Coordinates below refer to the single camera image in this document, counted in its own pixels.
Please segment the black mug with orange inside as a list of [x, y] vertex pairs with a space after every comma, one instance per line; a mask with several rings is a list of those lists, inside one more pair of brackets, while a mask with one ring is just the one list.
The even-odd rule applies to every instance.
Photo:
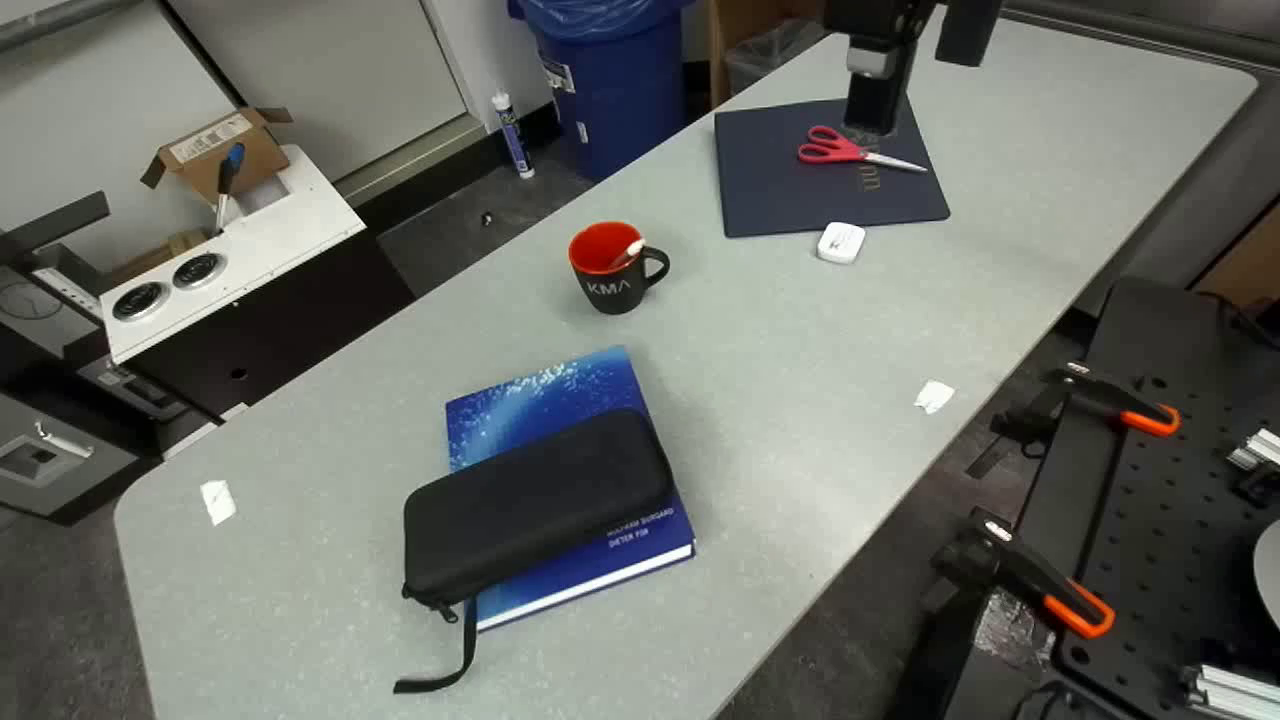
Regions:
[[620, 272], [608, 265], [632, 241], [645, 236], [623, 222], [598, 222], [580, 231], [568, 246], [568, 260], [588, 301], [608, 315], [632, 311], [650, 287], [669, 273], [669, 255], [648, 243], [637, 259]]

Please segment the red scissors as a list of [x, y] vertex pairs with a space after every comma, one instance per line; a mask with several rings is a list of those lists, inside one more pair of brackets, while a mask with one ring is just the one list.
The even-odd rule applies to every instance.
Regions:
[[931, 173], [923, 165], [865, 149], [828, 126], [814, 126], [806, 132], [806, 142], [797, 147], [797, 159], [806, 164], [865, 163], [918, 174]]

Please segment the dark blue folder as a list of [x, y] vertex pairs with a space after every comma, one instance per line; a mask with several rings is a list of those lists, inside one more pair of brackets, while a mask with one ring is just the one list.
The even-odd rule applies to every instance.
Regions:
[[[896, 225], [950, 217], [940, 177], [910, 104], [893, 133], [842, 124], [840, 99], [716, 114], [713, 126], [724, 234], [749, 237], [822, 231], [831, 222]], [[797, 158], [815, 126], [833, 128], [872, 152], [924, 167], [914, 173], [870, 163], [810, 164]]]

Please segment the small white box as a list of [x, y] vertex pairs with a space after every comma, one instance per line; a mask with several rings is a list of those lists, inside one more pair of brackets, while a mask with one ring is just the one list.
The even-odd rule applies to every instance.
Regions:
[[856, 261], [865, 240], [865, 228], [844, 222], [831, 222], [815, 243], [815, 255], [826, 263], [850, 265]]

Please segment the blue trash bin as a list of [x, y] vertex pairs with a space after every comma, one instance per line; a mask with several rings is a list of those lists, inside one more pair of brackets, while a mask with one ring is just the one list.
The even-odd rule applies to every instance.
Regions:
[[682, 129], [695, 0], [506, 1], [532, 33], [580, 176], [600, 182]]

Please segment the white sealant tube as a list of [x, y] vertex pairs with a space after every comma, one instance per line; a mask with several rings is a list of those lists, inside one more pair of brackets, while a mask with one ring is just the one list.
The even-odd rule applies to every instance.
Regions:
[[531, 179], [536, 174], [536, 170], [522, 140], [518, 118], [515, 113], [515, 106], [509, 95], [503, 91], [495, 92], [492, 96], [492, 106], [499, 122], [500, 136], [506, 143], [515, 170], [521, 179]]

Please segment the black and orange clamp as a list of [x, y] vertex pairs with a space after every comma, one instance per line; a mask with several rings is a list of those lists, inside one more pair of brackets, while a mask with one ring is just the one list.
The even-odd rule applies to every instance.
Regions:
[[1084, 639], [1105, 635], [1116, 619], [1101, 597], [1034, 551], [1012, 524], [983, 507], [972, 509], [957, 534], [934, 552], [931, 564], [960, 588], [1004, 588]]
[[1041, 375], [1042, 391], [1023, 406], [996, 414], [989, 429], [1016, 443], [1025, 456], [1033, 445], [1047, 447], [1057, 416], [1071, 400], [1116, 427], [1153, 437], [1170, 437], [1181, 428], [1181, 414], [1172, 406], [1153, 401], [1137, 380], [1121, 380], [1080, 363], [1066, 363]]

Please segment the blue book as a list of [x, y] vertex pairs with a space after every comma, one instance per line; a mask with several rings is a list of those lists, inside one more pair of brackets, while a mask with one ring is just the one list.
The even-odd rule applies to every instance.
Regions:
[[[649, 407], [628, 352], [603, 348], [445, 405], [451, 470], [562, 430], [591, 416]], [[696, 537], [678, 493], [654, 512], [600, 533], [481, 592], [477, 629], [486, 632], [685, 562]]]

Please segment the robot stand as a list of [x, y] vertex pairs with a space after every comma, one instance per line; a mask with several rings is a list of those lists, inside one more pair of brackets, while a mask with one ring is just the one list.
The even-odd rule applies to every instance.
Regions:
[[1236, 497], [1224, 457], [1249, 430], [1280, 430], [1280, 351], [1211, 299], [1124, 279], [1085, 361], [1184, 415], [1156, 439], [1071, 404], [1018, 521], [1117, 611], [1114, 629], [1084, 641], [1004, 591], [964, 591], [928, 621], [884, 720], [1197, 720], [1178, 671], [1206, 642], [1280, 650], [1244, 584], [1245, 551], [1280, 503]]

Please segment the black zip case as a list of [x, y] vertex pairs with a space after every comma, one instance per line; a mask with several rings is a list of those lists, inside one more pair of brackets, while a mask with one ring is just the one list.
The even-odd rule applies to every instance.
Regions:
[[675, 475], [652, 420], [603, 413], [417, 488], [404, 501], [407, 600], [462, 626], [462, 664], [403, 676], [396, 694], [458, 683], [477, 646], [477, 597], [658, 509]]

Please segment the white panel with round holes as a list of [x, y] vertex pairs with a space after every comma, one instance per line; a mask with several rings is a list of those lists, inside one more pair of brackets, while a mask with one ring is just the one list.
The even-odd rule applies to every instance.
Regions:
[[[116, 365], [160, 345], [250, 291], [283, 277], [365, 231], [365, 223], [307, 152], [283, 147], [289, 165], [250, 191], [247, 206], [230, 201], [224, 231], [100, 299], [111, 360]], [[134, 319], [115, 315], [116, 302], [155, 284], [159, 296]]]

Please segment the open cardboard box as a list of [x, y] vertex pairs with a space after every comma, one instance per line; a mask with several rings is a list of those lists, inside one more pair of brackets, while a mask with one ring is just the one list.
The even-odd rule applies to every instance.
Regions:
[[291, 161], [271, 133], [271, 126], [294, 120], [287, 108], [239, 108], [210, 126], [163, 145], [140, 182], [155, 190], [164, 176], [174, 176], [211, 205], [220, 196], [220, 168], [234, 147], [243, 149], [229, 193], [242, 193], [285, 169]]

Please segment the grey metal equipment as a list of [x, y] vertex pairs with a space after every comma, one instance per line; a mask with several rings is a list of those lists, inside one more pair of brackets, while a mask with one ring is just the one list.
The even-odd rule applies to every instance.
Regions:
[[0, 509], [60, 525], [159, 466], [164, 424], [215, 421], [113, 359], [102, 277], [65, 243], [109, 214], [96, 191], [0, 229]]

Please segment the aluminium bracket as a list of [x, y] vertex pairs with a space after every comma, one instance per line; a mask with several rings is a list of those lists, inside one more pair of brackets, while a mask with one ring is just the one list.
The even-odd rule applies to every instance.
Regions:
[[1247, 436], [1229, 455], [1228, 461], [1243, 471], [1280, 471], [1280, 436], [1260, 428]]
[[1211, 665], [1181, 670], [1187, 707], [1213, 720], [1280, 720], [1280, 685]]

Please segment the blue handled screwdriver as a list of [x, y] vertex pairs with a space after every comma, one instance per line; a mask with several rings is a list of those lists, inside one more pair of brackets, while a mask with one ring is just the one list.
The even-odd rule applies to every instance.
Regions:
[[230, 190], [239, 174], [243, 160], [246, 155], [246, 147], [243, 143], [234, 143], [230, 146], [228, 154], [221, 160], [218, 168], [218, 182], [216, 192], [218, 199], [215, 204], [215, 222], [212, 228], [212, 234], [220, 234], [227, 223], [227, 213], [230, 202]]

